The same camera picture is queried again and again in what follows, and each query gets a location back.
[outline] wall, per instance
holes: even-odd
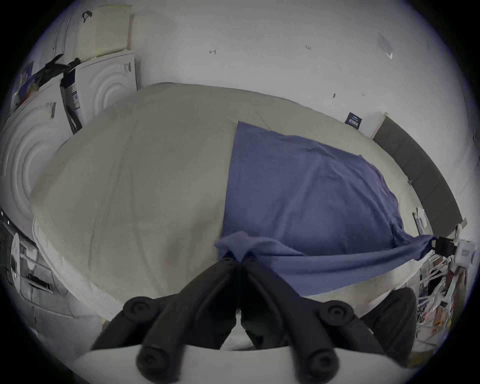
[[[137,82],[217,85],[284,97],[369,135],[388,112],[444,175],[480,241],[478,110],[448,48],[410,6],[369,1],[84,1],[133,4]],[[378,46],[381,33],[390,59]],[[75,44],[67,36],[67,48]],[[69,50],[73,59],[73,50]]]

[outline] blue blanket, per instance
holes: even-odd
[[[312,295],[418,260],[431,239],[403,230],[396,197],[361,156],[238,123],[220,257],[253,251]]]

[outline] bed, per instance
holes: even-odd
[[[274,96],[155,84],[106,108],[65,143],[32,191],[35,241],[74,296],[111,319],[129,298],[177,293],[216,261],[238,121],[362,155],[397,197],[405,232],[418,235],[412,212],[421,204],[407,177],[352,127]],[[157,255],[154,263],[149,255]],[[333,297],[367,304],[414,265]],[[364,288],[361,299],[352,295],[356,287]],[[326,297],[332,293],[317,295]]]

